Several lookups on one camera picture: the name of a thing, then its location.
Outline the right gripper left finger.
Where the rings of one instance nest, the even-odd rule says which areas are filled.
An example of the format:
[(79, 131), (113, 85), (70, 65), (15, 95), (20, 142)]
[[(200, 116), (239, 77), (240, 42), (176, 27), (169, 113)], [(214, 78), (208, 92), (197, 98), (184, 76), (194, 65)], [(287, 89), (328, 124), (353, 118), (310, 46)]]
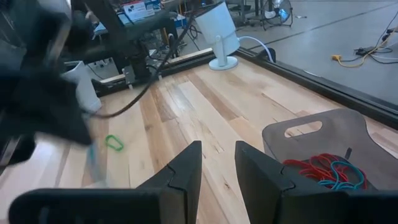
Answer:
[(201, 141), (135, 189), (36, 189), (18, 196), (10, 224), (195, 224)]

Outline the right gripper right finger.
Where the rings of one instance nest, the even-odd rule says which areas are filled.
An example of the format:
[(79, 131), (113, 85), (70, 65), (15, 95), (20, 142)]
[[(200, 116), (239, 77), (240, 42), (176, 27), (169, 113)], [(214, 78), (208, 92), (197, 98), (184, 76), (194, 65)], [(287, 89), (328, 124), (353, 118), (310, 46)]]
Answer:
[(244, 141), (235, 164), (251, 224), (398, 224), (398, 190), (331, 190)]

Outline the red rubber band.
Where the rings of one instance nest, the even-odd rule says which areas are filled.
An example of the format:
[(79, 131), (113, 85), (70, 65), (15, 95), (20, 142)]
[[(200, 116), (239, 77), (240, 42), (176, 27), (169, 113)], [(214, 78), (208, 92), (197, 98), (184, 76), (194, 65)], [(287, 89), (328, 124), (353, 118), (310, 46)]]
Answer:
[(287, 159), (283, 162), (287, 166), (300, 167), (299, 174), (304, 177), (312, 178), (317, 181), (321, 180), (336, 180), (330, 171), (314, 165), (311, 161), (298, 161), (295, 159)]
[[(311, 157), (309, 159), (309, 162), (310, 161), (314, 165), (330, 171), (330, 173), (334, 176), (334, 178), (336, 178), (336, 175), (331, 171), (331, 163), (334, 161), (342, 161), (342, 160), (339, 160), (337, 158), (337, 156), (334, 156), (332, 154), (320, 154), (318, 156)], [(336, 169), (337, 169), (337, 173), (340, 178), (340, 182), (348, 181), (353, 184), (356, 184), (359, 182), (358, 175), (351, 168), (343, 167), (342, 165), (337, 165)], [(360, 188), (358, 190), (366, 190), (368, 188), (368, 180), (367, 180), (366, 174), (364, 172), (363, 172), (363, 174), (365, 176), (365, 183), (362, 186), (360, 186)]]

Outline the blue rubber band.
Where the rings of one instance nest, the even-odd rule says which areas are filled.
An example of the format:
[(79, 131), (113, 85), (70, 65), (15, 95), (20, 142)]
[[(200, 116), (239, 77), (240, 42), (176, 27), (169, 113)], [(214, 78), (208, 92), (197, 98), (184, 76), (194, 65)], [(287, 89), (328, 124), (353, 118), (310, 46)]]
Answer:
[(87, 151), (87, 162), (90, 177), (94, 183), (99, 183), (99, 186), (106, 186), (106, 178), (101, 170), (100, 162), (97, 156), (97, 146), (95, 143), (91, 144)]
[(331, 190), (341, 190), (341, 189), (352, 189), (353, 185), (350, 182), (340, 182), (333, 180), (321, 180), (318, 182), (319, 185), (328, 187)]
[[(359, 177), (359, 182), (356, 184), (353, 184), (351, 182), (345, 181), (345, 182), (340, 182), (339, 175), (337, 173), (337, 165), (342, 165), (343, 167), (348, 167), (351, 168)], [(365, 183), (365, 176), (363, 172), (358, 169), (357, 167), (343, 161), (334, 161), (331, 163), (331, 171), (336, 175), (336, 181), (335, 184), (333, 185), (332, 189), (333, 190), (342, 190), (342, 189), (351, 189), (351, 190), (358, 190), (360, 186), (362, 186)]]

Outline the green rubber band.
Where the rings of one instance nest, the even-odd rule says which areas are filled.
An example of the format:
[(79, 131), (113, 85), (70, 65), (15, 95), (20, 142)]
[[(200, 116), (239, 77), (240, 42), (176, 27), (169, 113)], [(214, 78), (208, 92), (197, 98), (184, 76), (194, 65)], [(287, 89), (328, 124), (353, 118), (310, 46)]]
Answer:
[(104, 142), (107, 147), (110, 147), (115, 151), (121, 151), (124, 149), (124, 143), (115, 135), (107, 135), (104, 139)]

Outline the gray plastic bin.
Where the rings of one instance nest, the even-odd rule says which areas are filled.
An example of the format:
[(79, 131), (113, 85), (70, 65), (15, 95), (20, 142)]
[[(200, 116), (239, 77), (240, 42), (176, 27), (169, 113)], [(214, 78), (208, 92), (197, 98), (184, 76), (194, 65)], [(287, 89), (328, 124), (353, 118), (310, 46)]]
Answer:
[(321, 153), (344, 157), (360, 168), (378, 190), (398, 190), (398, 159), (368, 133), (364, 117), (351, 109), (335, 109), (270, 124), (262, 130), (264, 147), (278, 161), (304, 161)]

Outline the white hexagonal plant pot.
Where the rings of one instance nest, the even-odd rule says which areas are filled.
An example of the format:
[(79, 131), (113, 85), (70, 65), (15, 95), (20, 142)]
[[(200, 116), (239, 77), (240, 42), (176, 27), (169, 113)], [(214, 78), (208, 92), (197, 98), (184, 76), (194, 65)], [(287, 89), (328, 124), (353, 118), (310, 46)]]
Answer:
[(89, 112), (97, 112), (102, 104), (85, 64), (82, 61), (71, 61), (65, 62), (64, 65), (66, 71), (62, 73), (62, 77), (77, 84), (76, 96), (80, 106)]

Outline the white printed box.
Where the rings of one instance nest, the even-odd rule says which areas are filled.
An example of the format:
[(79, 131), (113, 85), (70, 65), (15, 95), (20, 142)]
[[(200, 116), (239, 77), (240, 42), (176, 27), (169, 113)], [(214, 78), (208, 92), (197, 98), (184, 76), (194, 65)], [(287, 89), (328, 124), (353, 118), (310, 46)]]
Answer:
[(155, 15), (152, 6), (147, 6), (144, 0), (127, 2), (122, 5), (124, 13), (132, 21), (138, 21)]

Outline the white cylindrical lamp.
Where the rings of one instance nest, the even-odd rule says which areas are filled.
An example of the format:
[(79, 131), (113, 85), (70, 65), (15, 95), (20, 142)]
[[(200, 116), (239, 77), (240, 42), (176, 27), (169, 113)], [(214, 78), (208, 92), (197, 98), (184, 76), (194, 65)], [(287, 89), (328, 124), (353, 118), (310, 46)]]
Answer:
[(224, 1), (199, 13), (195, 21), (206, 43), (216, 58), (209, 62), (212, 70), (228, 70), (237, 66), (238, 60), (231, 56), (240, 48), (236, 27)]

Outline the black floor fan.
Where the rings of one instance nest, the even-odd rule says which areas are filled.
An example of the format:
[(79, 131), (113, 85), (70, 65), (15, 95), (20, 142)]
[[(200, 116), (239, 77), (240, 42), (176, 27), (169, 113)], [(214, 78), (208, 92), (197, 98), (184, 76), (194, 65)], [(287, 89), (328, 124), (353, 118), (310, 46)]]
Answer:
[(262, 18), (271, 27), (291, 27), (293, 7), (290, 0), (267, 0), (262, 6)]

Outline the black aluminium table frame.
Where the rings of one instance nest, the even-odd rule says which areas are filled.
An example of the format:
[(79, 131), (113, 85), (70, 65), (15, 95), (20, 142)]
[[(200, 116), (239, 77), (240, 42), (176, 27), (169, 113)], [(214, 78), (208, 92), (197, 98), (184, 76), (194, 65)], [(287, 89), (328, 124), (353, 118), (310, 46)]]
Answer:
[[(356, 110), (392, 129), (398, 130), (398, 105), (388, 103), (387, 101), (380, 100), (379, 98), (354, 90), (350, 87), (340, 85), (327, 80), (326, 78), (312, 75), (304, 70), (300, 70), (285, 63), (269, 62), (253, 51), (242, 47), (234, 54), (235, 56), (245, 59), (265, 70), (273, 72), (278, 76), (312, 90), (313, 92), (335, 101), (336, 103)], [(161, 73), (162, 77), (175, 75), (178, 72), (193, 69), (200, 65), (204, 65), (215, 58), (211, 49), (206, 49), (203, 53), (196, 52), (193, 56), (184, 56), (187, 56), (187, 58), (173, 58), (177, 61), (170, 62), (165, 66), (165, 68), (163, 68)], [(124, 76), (121, 75), (121, 78), (116, 78), (115, 81), (111, 79), (111, 81), (103, 80), (104, 82), (100, 82), (92, 79), (91, 82), (94, 84), (97, 96), (101, 97), (127, 89), (124, 79)]]

